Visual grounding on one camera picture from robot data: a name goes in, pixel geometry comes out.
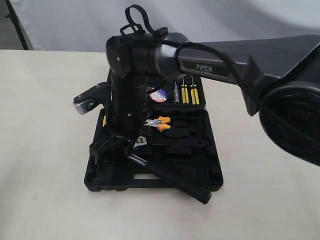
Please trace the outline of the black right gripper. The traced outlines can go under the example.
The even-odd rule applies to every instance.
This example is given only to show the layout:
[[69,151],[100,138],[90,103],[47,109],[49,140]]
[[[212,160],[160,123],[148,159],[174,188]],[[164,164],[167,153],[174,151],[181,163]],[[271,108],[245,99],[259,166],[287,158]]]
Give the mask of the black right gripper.
[[120,78],[116,74],[108,75],[107,82],[111,84],[111,102],[107,109],[106,130],[115,135],[100,135],[89,146],[89,157],[99,160],[105,155],[118,153],[124,160],[130,158],[134,142],[127,138],[140,135],[145,123],[144,108],[147,77],[130,75]]

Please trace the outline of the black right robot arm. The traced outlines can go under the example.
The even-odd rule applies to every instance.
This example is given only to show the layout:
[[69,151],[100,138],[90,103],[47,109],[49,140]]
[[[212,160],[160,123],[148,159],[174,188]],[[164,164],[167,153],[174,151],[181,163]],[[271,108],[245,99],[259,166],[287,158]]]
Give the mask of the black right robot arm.
[[111,37],[105,53],[121,79],[196,75],[240,87],[247,113],[259,116],[279,148],[319,165],[318,35],[194,43],[180,33],[160,39],[129,34]]

